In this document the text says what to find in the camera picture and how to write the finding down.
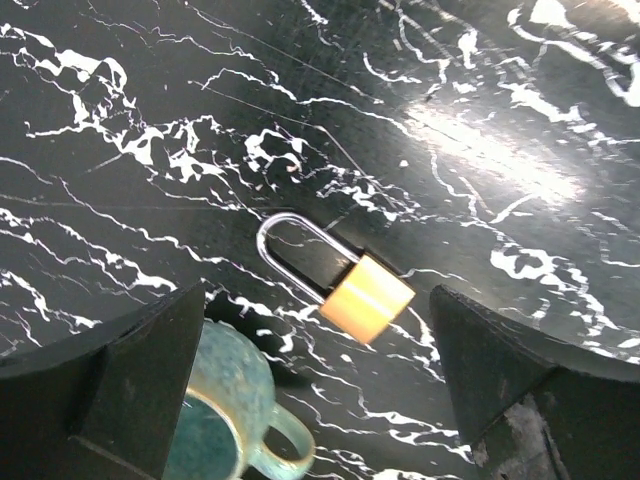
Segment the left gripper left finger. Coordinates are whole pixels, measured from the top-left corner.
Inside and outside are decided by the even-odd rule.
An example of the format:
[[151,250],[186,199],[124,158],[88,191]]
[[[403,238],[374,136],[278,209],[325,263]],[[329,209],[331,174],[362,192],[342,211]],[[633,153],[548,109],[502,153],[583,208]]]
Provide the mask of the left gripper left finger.
[[1,361],[4,479],[162,477],[204,323],[204,287]]

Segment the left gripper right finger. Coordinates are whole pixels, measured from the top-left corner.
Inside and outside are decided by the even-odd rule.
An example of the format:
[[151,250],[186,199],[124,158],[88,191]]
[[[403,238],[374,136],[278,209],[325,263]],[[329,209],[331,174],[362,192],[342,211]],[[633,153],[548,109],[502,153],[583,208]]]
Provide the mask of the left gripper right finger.
[[429,299],[461,440],[481,479],[636,479],[639,367],[444,285]]

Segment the brass padlock silver shackle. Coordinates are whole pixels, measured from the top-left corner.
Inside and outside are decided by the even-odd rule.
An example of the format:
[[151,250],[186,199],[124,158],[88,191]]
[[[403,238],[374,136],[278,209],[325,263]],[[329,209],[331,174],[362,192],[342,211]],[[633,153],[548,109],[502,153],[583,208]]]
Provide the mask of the brass padlock silver shackle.
[[[311,286],[272,254],[267,244],[268,233],[283,222],[306,228],[353,264],[331,292]],[[375,257],[367,253],[356,254],[297,213],[280,212],[266,218],[256,233],[256,249],[266,264],[313,299],[323,317],[361,344],[374,341],[416,295],[413,288]]]

